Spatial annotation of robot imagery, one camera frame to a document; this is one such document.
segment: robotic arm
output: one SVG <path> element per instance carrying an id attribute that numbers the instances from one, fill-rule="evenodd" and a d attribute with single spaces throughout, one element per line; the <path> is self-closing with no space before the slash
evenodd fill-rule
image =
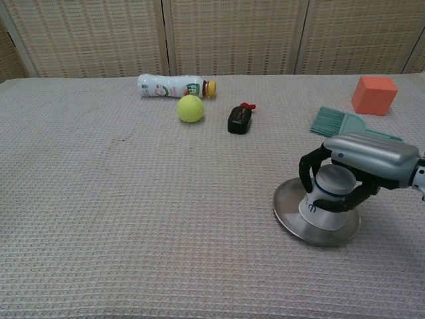
<path id="1" fill-rule="evenodd" d="M 331 158 L 333 164 L 349 169 L 362 184 L 343 201 L 315 201 L 314 205 L 319 208 L 334 213 L 349 211 L 376 195 L 380 187 L 411 186 L 422 193 L 425 201 L 425 158 L 420 157 L 415 146 L 364 133 L 328 138 L 320 148 L 303 156 L 299 162 L 299 177 L 308 193 L 313 190 L 310 169 L 315 177 L 322 161 L 327 158 Z"/>

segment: brush bristles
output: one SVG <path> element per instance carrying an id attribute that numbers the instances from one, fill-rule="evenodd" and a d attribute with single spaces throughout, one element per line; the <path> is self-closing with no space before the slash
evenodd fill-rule
<path id="1" fill-rule="evenodd" d="M 326 137 L 338 135 L 344 117 L 344 112 L 322 106 L 311 125 L 310 132 Z"/>

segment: silver metal plate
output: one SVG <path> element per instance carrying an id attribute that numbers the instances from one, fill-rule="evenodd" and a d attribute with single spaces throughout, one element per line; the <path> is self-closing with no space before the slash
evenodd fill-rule
<path id="1" fill-rule="evenodd" d="M 356 209 L 347 212 L 347 223 L 336 231 L 327 231 L 308 223 L 299 213 L 298 205 L 305 189 L 299 178 L 281 184 L 273 196 L 273 210 L 278 221 L 292 234 L 308 243 L 319 246 L 335 246 L 350 241 L 360 227 L 360 215 Z"/>

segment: white cup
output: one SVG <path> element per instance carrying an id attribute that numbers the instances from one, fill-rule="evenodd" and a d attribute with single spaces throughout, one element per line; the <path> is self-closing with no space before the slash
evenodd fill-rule
<path id="1" fill-rule="evenodd" d="M 307 193 L 299 203 L 299 213 L 316 227 L 336 231 L 347 222 L 347 212 L 332 213 L 316 207 L 318 199 L 341 201 L 350 194 L 356 184 L 356 177 L 347 168 L 340 165 L 324 165 L 316 174 L 313 191 Z"/>

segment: yellow bottle cap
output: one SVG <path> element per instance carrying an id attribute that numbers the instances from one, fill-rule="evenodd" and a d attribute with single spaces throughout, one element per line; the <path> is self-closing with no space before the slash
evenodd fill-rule
<path id="1" fill-rule="evenodd" d="M 216 82 L 215 81 L 208 81 L 208 96 L 213 98 L 216 95 Z"/>

